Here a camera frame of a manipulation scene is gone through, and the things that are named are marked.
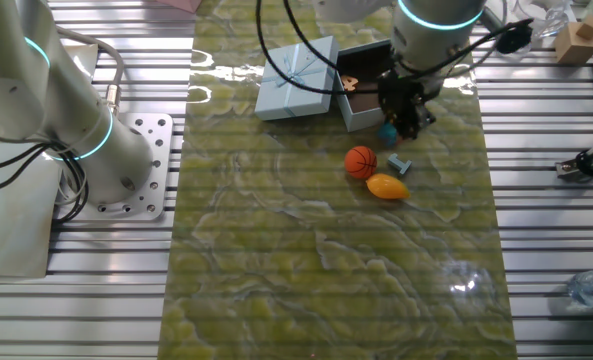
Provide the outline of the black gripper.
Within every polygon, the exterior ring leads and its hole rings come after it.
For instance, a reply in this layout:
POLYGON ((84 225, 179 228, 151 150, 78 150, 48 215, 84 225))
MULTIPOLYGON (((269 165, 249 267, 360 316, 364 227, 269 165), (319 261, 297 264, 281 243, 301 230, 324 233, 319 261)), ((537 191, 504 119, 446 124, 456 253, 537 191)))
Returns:
POLYGON ((416 139, 421 130, 435 122, 435 116, 425 104, 439 94, 440 81, 433 78, 405 79, 395 70, 378 77, 378 101, 385 123, 399 138, 416 139))

